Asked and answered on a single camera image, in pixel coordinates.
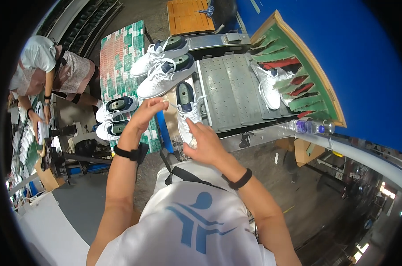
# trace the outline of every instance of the wrist strap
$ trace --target wrist strap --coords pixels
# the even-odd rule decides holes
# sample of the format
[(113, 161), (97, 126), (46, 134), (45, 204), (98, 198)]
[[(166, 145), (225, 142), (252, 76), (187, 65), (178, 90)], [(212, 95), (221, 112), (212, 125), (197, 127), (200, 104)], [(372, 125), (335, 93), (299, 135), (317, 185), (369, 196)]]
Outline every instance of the wrist strap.
[(239, 179), (237, 182), (229, 182), (229, 186), (231, 189), (238, 190), (242, 188), (248, 182), (248, 180), (251, 179), (252, 176), (253, 172), (250, 168), (247, 168), (247, 172), (245, 172), (241, 179)]
[(28, 110), (27, 110), (27, 116), (29, 117), (29, 115), (28, 115), (28, 113), (29, 113), (29, 111), (34, 111), (34, 109), (33, 108), (29, 108)]
[(114, 146), (114, 152), (118, 156), (129, 158), (130, 161), (137, 161), (138, 164), (141, 164), (146, 154), (149, 151), (149, 145), (145, 143), (139, 143), (139, 147), (137, 150), (125, 151), (120, 149), (117, 145)]

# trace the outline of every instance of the black shoulder strap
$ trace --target black shoulder strap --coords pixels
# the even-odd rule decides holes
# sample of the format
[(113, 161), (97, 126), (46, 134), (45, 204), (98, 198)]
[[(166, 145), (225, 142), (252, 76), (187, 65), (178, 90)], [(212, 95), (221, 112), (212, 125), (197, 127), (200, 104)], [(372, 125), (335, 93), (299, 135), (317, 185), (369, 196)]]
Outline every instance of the black shoulder strap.
[(63, 66), (66, 65), (66, 60), (64, 58), (65, 54), (65, 49), (62, 47), (62, 50), (60, 51), (60, 55), (58, 60), (56, 60), (56, 65), (55, 65), (55, 73), (58, 72), (60, 65), (62, 64)]
[(183, 181), (201, 183), (204, 185), (213, 186), (215, 188), (225, 190), (219, 186), (215, 186), (215, 185), (211, 184), (210, 182), (199, 179), (196, 175), (194, 175), (180, 167), (175, 166), (175, 167), (173, 167), (173, 169), (171, 169), (171, 166), (167, 162), (166, 156), (164, 155), (162, 150), (160, 151), (160, 156), (161, 156), (161, 159), (163, 159), (163, 162), (165, 163), (167, 170), (170, 172), (169, 176), (164, 181), (164, 183), (167, 186), (170, 185), (171, 183), (173, 183), (172, 176), (176, 175), (177, 177), (181, 178)]

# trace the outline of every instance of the white sneaker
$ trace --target white sneaker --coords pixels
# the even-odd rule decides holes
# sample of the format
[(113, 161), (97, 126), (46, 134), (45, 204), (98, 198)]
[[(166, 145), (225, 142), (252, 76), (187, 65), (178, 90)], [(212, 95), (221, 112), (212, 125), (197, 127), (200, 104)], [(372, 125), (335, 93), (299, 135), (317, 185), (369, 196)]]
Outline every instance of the white sneaker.
[[(36, 114), (44, 121), (43, 104), (39, 102), (35, 107)], [(39, 145), (43, 144), (43, 140), (49, 137), (49, 126), (42, 122), (37, 122), (37, 136), (39, 137)]]
[(134, 96), (123, 96), (115, 100), (103, 102), (102, 106), (96, 112), (96, 120), (100, 123), (106, 120), (113, 120), (120, 114), (136, 110), (138, 100)]
[(258, 89), (260, 96), (262, 97), (267, 108), (276, 110), (280, 107), (281, 96), (278, 89), (273, 86), (277, 81), (287, 80), (292, 78), (292, 72), (286, 72), (280, 67), (276, 68), (276, 72), (266, 71), (262, 69), (258, 64), (251, 62), (251, 68), (256, 74), (258, 80), (260, 81)]
[(160, 96), (185, 80), (195, 69), (195, 60), (191, 54), (175, 59), (159, 59), (149, 70), (148, 77), (139, 85), (138, 97), (146, 100)]
[(129, 120), (103, 121), (96, 129), (96, 135), (105, 141), (113, 141), (120, 138)]
[[(168, 49), (167, 45), (169, 43), (171, 44), (178, 38), (182, 39), (180, 45), (173, 49)], [(161, 41), (157, 41), (156, 44), (150, 44), (146, 50), (146, 54), (134, 62), (132, 68), (130, 69), (130, 73), (134, 77), (142, 77), (148, 73), (151, 67), (154, 66), (156, 60), (162, 58), (176, 58), (186, 54), (188, 51), (189, 46), (185, 40), (185, 37), (183, 36), (168, 37), (162, 45)]]
[(176, 88), (177, 99), (177, 127), (183, 142), (186, 142), (192, 149), (197, 148), (197, 141), (194, 136), (189, 133), (189, 126), (186, 118), (193, 123), (202, 123), (202, 117), (198, 109), (198, 102), (194, 97), (194, 90), (187, 82), (180, 82)]
[(289, 103), (290, 103), (293, 99), (292, 99), (292, 98), (284, 99), (283, 96), (282, 96), (282, 94), (281, 94), (281, 100), (282, 100), (283, 104), (286, 105), (286, 107), (289, 107)]

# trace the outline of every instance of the green patterned mat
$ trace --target green patterned mat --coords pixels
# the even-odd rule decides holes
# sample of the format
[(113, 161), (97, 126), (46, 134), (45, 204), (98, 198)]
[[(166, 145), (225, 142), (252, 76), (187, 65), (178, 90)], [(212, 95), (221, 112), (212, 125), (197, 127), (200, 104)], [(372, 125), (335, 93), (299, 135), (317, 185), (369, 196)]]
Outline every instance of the green patterned mat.
[[(132, 64), (145, 53), (144, 21), (126, 26), (101, 40), (100, 78), (103, 101), (133, 95), (142, 80), (130, 75)], [(131, 118), (135, 111), (116, 117), (114, 120)], [(149, 153), (161, 150), (161, 142), (155, 118), (151, 119), (148, 130), (142, 134), (140, 142), (149, 144)], [(110, 141), (111, 150), (117, 141)]]

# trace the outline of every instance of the watch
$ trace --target watch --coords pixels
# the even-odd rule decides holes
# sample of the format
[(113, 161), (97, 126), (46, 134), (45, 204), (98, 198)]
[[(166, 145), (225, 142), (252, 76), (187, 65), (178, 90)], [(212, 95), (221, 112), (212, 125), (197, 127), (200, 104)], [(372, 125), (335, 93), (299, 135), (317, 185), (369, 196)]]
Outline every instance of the watch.
[(118, 156), (129, 158), (130, 161), (136, 161), (138, 164), (141, 164), (146, 154), (149, 151), (149, 145), (146, 143), (139, 143), (139, 147), (137, 150), (125, 151), (120, 149), (117, 145), (114, 146), (114, 152)]

